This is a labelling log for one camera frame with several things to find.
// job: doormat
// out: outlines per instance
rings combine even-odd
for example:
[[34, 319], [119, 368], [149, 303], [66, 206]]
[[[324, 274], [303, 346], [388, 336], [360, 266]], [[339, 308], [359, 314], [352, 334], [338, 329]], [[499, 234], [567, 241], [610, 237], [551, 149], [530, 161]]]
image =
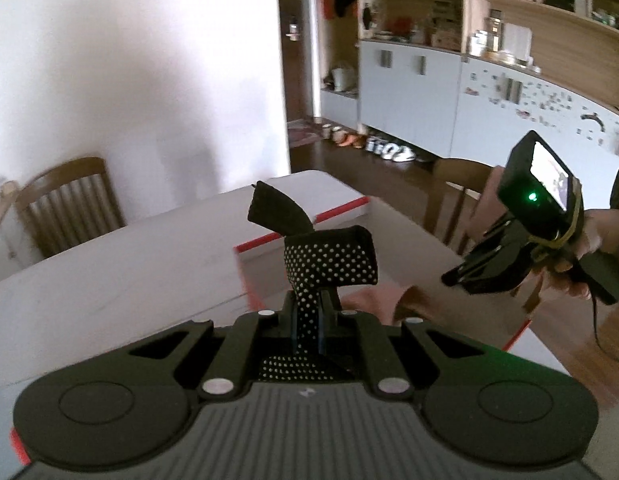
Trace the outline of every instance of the doormat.
[[315, 132], [315, 128], [315, 125], [304, 120], [287, 123], [287, 139], [290, 149], [320, 140], [321, 137]]

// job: chair backrest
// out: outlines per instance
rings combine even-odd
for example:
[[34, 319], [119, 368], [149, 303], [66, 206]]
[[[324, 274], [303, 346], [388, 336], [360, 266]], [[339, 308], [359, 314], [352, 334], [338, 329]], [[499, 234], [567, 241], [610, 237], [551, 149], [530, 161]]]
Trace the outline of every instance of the chair backrest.
[[102, 158], [71, 160], [40, 174], [16, 210], [46, 258], [125, 226]]
[[[456, 231], [456, 227], [458, 226], [459, 218], [461, 217], [467, 190], [483, 193], [492, 169], [491, 166], [475, 162], [474, 160], [464, 160], [462, 158], [441, 158], [437, 160], [433, 167], [432, 187], [430, 187], [427, 198], [427, 209], [425, 211], [425, 222], [423, 227], [431, 234], [434, 234], [436, 231], [436, 225], [441, 215], [443, 198], [448, 191], [451, 191], [451, 187], [447, 185], [447, 182], [461, 187], [462, 190], [456, 199], [445, 230], [445, 236], [443, 237], [443, 243], [449, 245], [454, 231]], [[462, 254], [465, 251], [468, 241], [469, 237], [463, 234], [457, 249], [458, 254]]]

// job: brown door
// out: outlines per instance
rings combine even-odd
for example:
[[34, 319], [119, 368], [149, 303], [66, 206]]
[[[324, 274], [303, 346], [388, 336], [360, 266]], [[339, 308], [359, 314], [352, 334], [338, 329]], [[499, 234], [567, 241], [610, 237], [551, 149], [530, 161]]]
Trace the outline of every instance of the brown door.
[[283, 53], [283, 82], [287, 120], [305, 117], [303, 37], [301, 0], [278, 0], [281, 16], [281, 45]]

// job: black cable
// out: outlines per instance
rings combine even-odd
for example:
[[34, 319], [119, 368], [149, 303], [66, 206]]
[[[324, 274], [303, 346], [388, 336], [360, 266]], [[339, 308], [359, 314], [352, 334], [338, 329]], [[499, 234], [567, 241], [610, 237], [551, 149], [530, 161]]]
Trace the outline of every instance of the black cable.
[[607, 351], [601, 345], [601, 341], [598, 338], [598, 302], [596, 301], [596, 296], [592, 294], [592, 317], [593, 317], [593, 336], [598, 345], [598, 348], [610, 359], [619, 363], [619, 357], [616, 357], [612, 352]]

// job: open box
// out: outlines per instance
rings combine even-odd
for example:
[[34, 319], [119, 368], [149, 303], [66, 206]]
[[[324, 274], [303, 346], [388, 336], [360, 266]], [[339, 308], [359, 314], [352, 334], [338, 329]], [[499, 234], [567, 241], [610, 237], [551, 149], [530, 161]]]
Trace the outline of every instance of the open box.
[[[409, 218], [377, 198], [362, 197], [319, 214], [317, 230], [362, 225], [372, 235], [379, 284], [338, 288], [343, 308], [375, 314], [384, 324], [394, 320], [398, 300], [416, 286], [414, 316], [482, 343], [509, 349], [526, 330], [529, 319], [520, 301], [508, 293], [471, 296], [460, 286], [449, 288], [441, 275], [461, 257]], [[291, 289], [283, 263], [284, 242], [270, 234], [235, 248], [250, 308], [279, 310]]]

